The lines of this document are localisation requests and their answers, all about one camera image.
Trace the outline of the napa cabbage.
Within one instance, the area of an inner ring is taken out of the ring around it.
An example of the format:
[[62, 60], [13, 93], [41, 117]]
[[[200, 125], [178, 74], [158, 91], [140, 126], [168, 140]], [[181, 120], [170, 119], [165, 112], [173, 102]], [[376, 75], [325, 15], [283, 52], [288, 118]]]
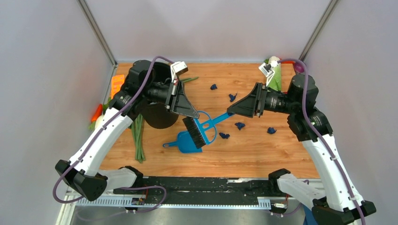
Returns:
[[282, 70], [281, 64], [279, 63], [277, 67], [274, 68], [275, 74], [273, 78], [270, 80], [268, 87], [276, 90], [282, 91]]

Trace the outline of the blue hand brush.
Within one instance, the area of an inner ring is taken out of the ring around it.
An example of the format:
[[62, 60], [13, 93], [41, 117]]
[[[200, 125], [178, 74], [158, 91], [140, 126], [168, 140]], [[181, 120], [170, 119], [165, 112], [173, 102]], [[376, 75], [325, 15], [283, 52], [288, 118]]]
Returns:
[[[218, 133], [216, 125], [234, 115], [233, 113], [225, 112], [224, 114], [212, 119], [205, 111], [198, 111], [198, 113], [206, 115], [208, 120], [200, 123], [198, 118], [186, 117], [183, 119], [183, 123], [197, 149], [214, 142]], [[215, 137], [211, 141], [206, 135], [206, 131], [209, 129], [213, 129], [215, 131]]]

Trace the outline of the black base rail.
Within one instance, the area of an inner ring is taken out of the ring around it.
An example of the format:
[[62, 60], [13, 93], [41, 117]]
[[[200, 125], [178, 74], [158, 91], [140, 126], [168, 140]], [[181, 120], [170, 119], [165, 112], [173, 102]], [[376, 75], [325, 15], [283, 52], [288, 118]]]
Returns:
[[143, 194], [146, 203], [188, 204], [251, 204], [258, 197], [275, 197], [284, 201], [286, 194], [272, 187], [268, 179], [214, 178], [214, 177], [144, 177], [139, 187], [149, 190], [128, 191], [115, 189], [114, 194]]

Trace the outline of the orange juice carton back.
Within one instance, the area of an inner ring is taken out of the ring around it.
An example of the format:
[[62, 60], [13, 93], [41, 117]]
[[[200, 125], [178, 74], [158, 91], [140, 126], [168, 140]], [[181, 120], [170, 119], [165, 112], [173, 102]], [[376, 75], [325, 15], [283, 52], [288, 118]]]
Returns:
[[124, 84], [125, 75], [115, 75], [111, 79], [111, 90], [110, 98], [113, 98], [117, 92], [121, 90], [121, 86]]

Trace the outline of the blue cloth at bottom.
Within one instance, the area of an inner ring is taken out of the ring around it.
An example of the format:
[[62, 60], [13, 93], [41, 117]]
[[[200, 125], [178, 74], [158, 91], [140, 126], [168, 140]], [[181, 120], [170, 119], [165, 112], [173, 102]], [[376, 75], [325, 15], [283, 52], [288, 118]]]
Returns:
[[303, 205], [303, 210], [305, 213], [303, 225], [318, 225], [318, 223], [316, 222], [316, 220], [313, 216], [312, 211], [305, 205]]

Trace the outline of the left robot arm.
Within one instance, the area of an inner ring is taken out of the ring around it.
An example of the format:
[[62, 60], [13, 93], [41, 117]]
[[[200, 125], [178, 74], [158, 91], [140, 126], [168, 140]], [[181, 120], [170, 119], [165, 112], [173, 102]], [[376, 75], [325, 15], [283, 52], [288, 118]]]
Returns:
[[126, 188], [134, 195], [140, 193], [144, 183], [138, 178], [138, 170], [131, 166], [101, 170], [100, 165], [119, 136], [150, 103], [160, 104], [168, 113], [187, 119], [199, 117], [180, 80], [180, 75], [187, 71], [183, 61], [159, 62], [156, 57], [134, 62], [87, 141], [70, 159], [59, 160], [55, 165], [59, 180], [89, 201], [118, 188]]

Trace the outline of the green beans behind bucket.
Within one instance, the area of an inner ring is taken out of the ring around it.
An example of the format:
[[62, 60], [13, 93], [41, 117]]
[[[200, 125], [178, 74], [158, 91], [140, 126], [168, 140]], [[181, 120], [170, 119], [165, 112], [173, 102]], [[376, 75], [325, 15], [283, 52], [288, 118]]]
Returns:
[[197, 80], [198, 78], [199, 78], [199, 77], [184, 78], [184, 79], [181, 79], [180, 82], [181, 82], [181, 83], [187, 83], [187, 82], [195, 81], [195, 80]]

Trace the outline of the black trash bucket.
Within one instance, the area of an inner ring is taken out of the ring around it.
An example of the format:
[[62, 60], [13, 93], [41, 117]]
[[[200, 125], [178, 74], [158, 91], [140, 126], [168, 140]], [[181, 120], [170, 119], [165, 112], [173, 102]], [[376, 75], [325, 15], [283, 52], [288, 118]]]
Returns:
[[[155, 83], [165, 83], [171, 77], [169, 65], [156, 62], [153, 66], [155, 72]], [[155, 129], [166, 129], [174, 125], [179, 118], [178, 114], [168, 112], [164, 104], [148, 101], [147, 106], [141, 112], [144, 120]]]

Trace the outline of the carrot at left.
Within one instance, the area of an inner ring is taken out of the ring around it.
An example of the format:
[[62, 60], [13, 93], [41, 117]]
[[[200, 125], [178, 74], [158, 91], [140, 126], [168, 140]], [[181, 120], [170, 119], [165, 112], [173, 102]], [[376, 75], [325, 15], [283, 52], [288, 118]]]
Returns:
[[96, 122], [98, 117], [100, 117], [103, 113], [103, 105], [99, 104], [94, 115], [91, 118], [91, 123]]

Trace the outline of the carrot at right corner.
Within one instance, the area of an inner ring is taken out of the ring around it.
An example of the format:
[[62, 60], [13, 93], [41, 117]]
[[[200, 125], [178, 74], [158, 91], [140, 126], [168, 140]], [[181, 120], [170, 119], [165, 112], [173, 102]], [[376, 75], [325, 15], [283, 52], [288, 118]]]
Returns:
[[295, 59], [280, 59], [278, 61], [278, 63], [282, 63], [282, 64], [294, 64], [295, 63]]

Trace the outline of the purple onion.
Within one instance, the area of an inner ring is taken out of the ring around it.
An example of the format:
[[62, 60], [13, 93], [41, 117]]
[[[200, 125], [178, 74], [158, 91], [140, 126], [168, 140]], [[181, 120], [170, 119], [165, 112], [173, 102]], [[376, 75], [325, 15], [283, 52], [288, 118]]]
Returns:
[[306, 64], [305, 63], [299, 63], [295, 62], [293, 64], [294, 71], [298, 74], [304, 74], [306, 71]]

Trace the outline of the blue dustpan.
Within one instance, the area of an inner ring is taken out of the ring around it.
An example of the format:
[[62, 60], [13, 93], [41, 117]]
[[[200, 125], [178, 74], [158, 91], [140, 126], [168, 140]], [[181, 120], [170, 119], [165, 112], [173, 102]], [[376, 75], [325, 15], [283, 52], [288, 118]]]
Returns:
[[179, 132], [175, 141], [164, 143], [162, 146], [163, 148], [177, 147], [178, 150], [184, 154], [202, 152], [202, 148], [196, 148], [188, 131]]

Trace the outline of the blue paper scrap right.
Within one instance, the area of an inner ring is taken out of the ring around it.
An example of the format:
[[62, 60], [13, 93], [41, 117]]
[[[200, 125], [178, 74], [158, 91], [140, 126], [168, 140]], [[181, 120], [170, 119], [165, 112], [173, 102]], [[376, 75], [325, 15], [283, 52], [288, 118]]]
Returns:
[[273, 128], [273, 127], [269, 127], [268, 129], [267, 129], [267, 133], [268, 134], [274, 134], [274, 133], [276, 133], [277, 132], [277, 130], [275, 129], [275, 128]]

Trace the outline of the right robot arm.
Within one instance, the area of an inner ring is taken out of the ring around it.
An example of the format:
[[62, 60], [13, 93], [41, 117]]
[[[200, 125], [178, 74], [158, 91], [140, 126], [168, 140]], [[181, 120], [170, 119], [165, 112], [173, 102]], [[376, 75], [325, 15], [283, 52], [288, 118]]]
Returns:
[[315, 107], [318, 88], [311, 76], [295, 75], [287, 92], [268, 90], [256, 83], [246, 97], [232, 104], [229, 113], [254, 117], [264, 111], [285, 113], [290, 130], [309, 153], [323, 184], [318, 190], [299, 181], [290, 171], [269, 174], [268, 191], [274, 196], [288, 194], [309, 208], [319, 225], [349, 225], [374, 214], [373, 202], [363, 199], [340, 160], [332, 127]]

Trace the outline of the green bean bundle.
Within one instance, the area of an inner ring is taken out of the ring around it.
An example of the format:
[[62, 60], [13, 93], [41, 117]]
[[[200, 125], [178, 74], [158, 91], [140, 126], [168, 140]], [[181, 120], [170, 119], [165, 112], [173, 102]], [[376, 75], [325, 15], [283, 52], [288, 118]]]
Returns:
[[130, 129], [135, 144], [135, 160], [139, 163], [143, 163], [146, 158], [143, 150], [142, 140], [144, 131], [144, 118], [141, 114], [132, 122]]

